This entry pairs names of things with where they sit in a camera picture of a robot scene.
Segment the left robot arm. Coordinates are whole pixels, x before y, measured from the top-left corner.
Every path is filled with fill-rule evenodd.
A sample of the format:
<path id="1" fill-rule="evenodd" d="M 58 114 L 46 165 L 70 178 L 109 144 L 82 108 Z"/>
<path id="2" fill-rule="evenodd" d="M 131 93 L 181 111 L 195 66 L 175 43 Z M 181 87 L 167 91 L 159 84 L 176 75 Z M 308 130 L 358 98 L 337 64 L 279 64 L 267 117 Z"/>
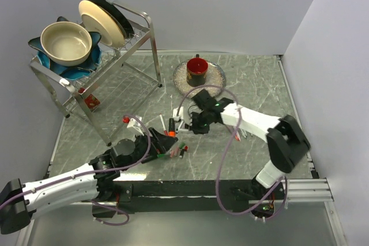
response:
<path id="1" fill-rule="evenodd" d="M 149 128 L 134 140 L 122 139 L 114 147 L 72 171 L 41 181 L 9 181 L 1 191 L 1 234 L 11 234 L 49 211 L 80 201 L 107 201 L 114 196 L 114 180 L 137 164 L 155 160 L 177 143 Z"/>

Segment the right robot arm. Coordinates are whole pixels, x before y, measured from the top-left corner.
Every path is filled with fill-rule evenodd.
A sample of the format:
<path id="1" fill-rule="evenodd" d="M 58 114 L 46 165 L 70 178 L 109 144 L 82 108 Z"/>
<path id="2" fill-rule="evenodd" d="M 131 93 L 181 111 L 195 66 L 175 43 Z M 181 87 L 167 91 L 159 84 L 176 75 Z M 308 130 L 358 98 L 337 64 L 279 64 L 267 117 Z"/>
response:
<path id="1" fill-rule="evenodd" d="M 193 133 L 206 134 L 210 124 L 220 123 L 255 135 L 267 144 L 269 160 L 252 179 L 246 192 L 254 199 L 267 198 L 273 191 L 272 186 L 291 173 L 311 149 L 306 135 L 291 115 L 279 118 L 246 108 L 226 97 L 216 100 L 206 89 L 200 90 L 192 100 L 201 110 L 191 114 Z"/>

